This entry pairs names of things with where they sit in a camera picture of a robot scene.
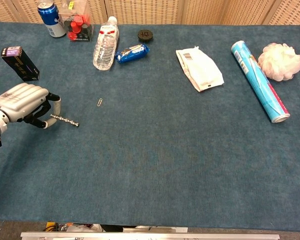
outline bottle label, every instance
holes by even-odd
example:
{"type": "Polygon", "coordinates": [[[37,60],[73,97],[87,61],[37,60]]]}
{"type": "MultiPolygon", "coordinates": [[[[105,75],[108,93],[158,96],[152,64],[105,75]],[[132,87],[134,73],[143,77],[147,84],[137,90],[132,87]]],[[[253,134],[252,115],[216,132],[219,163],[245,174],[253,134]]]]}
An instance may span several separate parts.
{"type": "Polygon", "coordinates": [[[112,35],[117,38],[117,28],[114,25],[101,26],[99,31],[99,38],[103,38],[105,35],[112,35]]]}

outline table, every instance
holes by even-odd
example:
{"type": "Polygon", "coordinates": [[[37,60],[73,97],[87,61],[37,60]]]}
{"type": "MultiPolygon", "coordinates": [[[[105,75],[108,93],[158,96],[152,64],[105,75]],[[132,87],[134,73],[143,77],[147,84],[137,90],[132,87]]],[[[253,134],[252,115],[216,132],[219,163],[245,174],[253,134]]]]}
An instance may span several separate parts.
{"type": "MultiPolygon", "coordinates": [[[[34,82],[61,96],[48,129],[10,123],[0,148],[0,220],[300,231],[300,72],[271,81],[291,117],[271,123],[231,53],[269,43],[300,54],[300,26],[119,25],[118,49],[150,29],[138,61],[92,64],[92,42],[42,24],[0,23],[2,48],[22,46],[34,82]],[[224,85],[197,92],[176,50],[199,48],[224,85]],[[102,105],[97,107],[102,98],[102,105]]],[[[0,94],[21,83],[0,59],[0,94]]]]}

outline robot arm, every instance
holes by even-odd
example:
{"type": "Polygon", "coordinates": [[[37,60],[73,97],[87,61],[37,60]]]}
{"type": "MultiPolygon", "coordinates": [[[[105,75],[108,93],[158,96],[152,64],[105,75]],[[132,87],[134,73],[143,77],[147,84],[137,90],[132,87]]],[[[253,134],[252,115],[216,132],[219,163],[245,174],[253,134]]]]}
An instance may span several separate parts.
{"type": "Polygon", "coordinates": [[[55,118],[50,118],[46,121],[38,119],[51,108],[49,101],[53,101],[53,113],[59,115],[61,111],[61,98],[40,86],[21,83],[1,94],[0,136],[7,130],[8,123],[24,121],[43,129],[53,125],[57,121],[55,118]]]}

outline blue soda can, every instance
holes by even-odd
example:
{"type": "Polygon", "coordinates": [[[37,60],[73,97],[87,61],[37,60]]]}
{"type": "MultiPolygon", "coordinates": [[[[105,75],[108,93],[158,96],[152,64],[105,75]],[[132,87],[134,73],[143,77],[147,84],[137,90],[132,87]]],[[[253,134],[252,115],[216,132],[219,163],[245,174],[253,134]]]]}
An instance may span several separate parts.
{"type": "Polygon", "coordinates": [[[48,28],[49,34],[52,37],[59,38],[66,34],[59,18],[57,5],[53,0],[40,0],[37,3],[37,8],[43,23],[48,28]]]}
{"type": "Polygon", "coordinates": [[[280,123],[290,117],[288,110],[268,81],[244,41],[237,41],[231,51],[251,84],[255,94],[272,123],[280,123]]]}

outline barcode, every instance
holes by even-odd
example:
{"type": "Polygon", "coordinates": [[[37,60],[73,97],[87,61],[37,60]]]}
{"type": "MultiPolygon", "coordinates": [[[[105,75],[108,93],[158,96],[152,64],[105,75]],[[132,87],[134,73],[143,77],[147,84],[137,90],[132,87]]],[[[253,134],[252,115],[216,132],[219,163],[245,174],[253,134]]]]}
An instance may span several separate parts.
{"type": "Polygon", "coordinates": [[[192,60],[192,57],[191,57],[190,53],[184,53],[183,56],[184,56],[185,59],[187,59],[187,60],[192,60]]]}
{"type": "Polygon", "coordinates": [[[55,35],[54,30],[52,28],[48,28],[48,29],[50,31],[50,34],[54,36],[55,35]]]}
{"type": "Polygon", "coordinates": [[[248,69],[247,66],[245,65],[244,61],[242,61],[242,62],[240,63],[240,66],[241,66],[241,68],[242,68],[242,70],[243,70],[243,72],[244,72],[245,74],[247,74],[247,73],[249,72],[249,69],[248,69]]]}
{"type": "Polygon", "coordinates": [[[235,56],[236,60],[238,61],[238,63],[240,63],[242,61],[242,58],[237,50],[234,52],[234,56],[235,56]]]}

